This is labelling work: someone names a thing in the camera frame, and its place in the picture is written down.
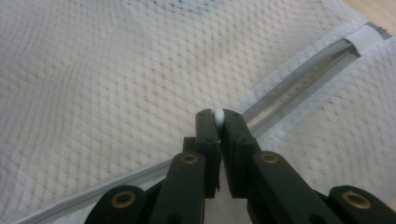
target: white fabric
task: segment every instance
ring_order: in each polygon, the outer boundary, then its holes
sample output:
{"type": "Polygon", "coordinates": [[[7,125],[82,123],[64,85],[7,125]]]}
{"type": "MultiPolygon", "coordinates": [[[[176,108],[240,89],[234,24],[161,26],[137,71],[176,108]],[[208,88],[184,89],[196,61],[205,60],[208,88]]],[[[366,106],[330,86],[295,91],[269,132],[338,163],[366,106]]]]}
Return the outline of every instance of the white fabric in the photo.
{"type": "Polygon", "coordinates": [[[91,210],[94,208],[95,204],[90,204],[82,209],[79,209],[71,214],[68,214],[64,217],[60,217],[56,220],[50,221],[51,224],[63,224],[63,223],[74,223],[74,224],[83,224],[90,214],[91,210]]]}
{"type": "Polygon", "coordinates": [[[328,194],[351,185],[396,198],[396,38],[368,50],[260,139],[328,194]]]}
{"type": "Polygon", "coordinates": [[[364,52],[384,40],[381,34],[369,25],[364,25],[356,32],[347,36],[346,39],[353,44],[360,55],[363,55],[364,52]]]}
{"type": "Polygon", "coordinates": [[[242,112],[366,23],[341,0],[0,5],[1,223],[171,158],[197,111],[242,112]]]}

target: metal screw head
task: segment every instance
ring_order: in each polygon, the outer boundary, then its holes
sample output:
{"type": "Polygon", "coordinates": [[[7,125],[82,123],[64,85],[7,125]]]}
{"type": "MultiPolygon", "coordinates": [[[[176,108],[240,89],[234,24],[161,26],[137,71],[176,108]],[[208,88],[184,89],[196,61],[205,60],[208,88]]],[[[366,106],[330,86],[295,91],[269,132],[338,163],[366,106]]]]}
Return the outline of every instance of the metal screw head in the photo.
{"type": "Polygon", "coordinates": [[[370,201],[352,190],[344,192],[343,199],[350,205],[359,209],[369,209],[371,207],[370,201]]]}
{"type": "Polygon", "coordinates": [[[125,190],[113,196],[111,205],[115,208],[124,208],[133,204],[135,199],[136,195],[133,192],[125,190]]]}
{"type": "Polygon", "coordinates": [[[181,157],[181,160],[186,164],[194,164],[198,162],[198,157],[194,155],[185,155],[181,157]]]}

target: mesh bag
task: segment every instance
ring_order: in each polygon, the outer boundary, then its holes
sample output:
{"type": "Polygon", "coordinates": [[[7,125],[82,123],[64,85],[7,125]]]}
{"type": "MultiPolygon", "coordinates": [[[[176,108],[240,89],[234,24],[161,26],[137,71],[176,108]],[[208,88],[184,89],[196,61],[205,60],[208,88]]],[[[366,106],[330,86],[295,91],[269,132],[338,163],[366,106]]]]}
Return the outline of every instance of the mesh bag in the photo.
{"type": "Polygon", "coordinates": [[[197,111],[245,111],[366,23],[341,0],[0,4],[2,223],[170,159],[197,111]]]}

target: brass screw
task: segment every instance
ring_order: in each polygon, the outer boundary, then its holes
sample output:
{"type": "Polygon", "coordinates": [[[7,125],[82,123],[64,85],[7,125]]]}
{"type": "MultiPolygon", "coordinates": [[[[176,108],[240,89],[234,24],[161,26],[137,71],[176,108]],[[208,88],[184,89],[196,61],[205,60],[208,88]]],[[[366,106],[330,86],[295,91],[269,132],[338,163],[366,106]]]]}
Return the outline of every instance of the brass screw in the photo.
{"type": "Polygon", "coordinates": [[[343,193],[343,199],[359,209],[368,209],[371,207],[371,203],[365,197],[351,190],[343,193]]]}
{"type": "Polygon", "coordinates": [[[136,195],[129,190],[125,190],[113,196],[111,205],[115,208],[124,208],[134,203],[136,195]]]}
{"type": "Polygon", "coordinates": [[[186,164],[193,164],[193,163],[198,162],[198,157],[196,157],[194,155],[185,155],[185,156],[181,157],[181,160],[186,164]]]}
{"type": "Polygon", "coordinates": [[[273,154],[264,153],[264,154],[262,154],[262,160],[267,163],[274,164],[274,163],[277,163],[278,158],[277,158],[277,156],[275,156],[273,154]]]}

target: screw hole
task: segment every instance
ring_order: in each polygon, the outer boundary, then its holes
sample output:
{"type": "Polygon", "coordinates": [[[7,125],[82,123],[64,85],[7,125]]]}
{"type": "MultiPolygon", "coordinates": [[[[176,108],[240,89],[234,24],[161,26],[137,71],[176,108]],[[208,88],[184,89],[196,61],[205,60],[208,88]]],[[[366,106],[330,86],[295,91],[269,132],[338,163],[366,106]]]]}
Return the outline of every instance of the screw hole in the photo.
{"type": "Polygon", "coordinates": [[[123,191],[113,196],[111,205],[115,208],[124,208],[134,203],[136,195],[131,191],[123,191]]]}
{"type": "Polygon", "coordinates": [[[272,155],[272,154],[268,154],[268,153],[264,153],[262,154],[262,160],[267,162],[267,163],[277,163],[278,159],[276,156],[272,155]]]}
{"type": "Polygon", "coordinates": [[[184,163],[193,164],[193,163],[198,162],[198,157],[196,157],[196,156],[194,156],[194,155],[185,155],[185,156],[183,156],[183,157],[181,158],[181,160],[182,160],[184,163]]]}
{"type": "Polygon", "coordinates": [[[344,192],[343,199],[350,205],[359,209],[368,209],[371,207],[370,201],[352,190],[344,192]]]}

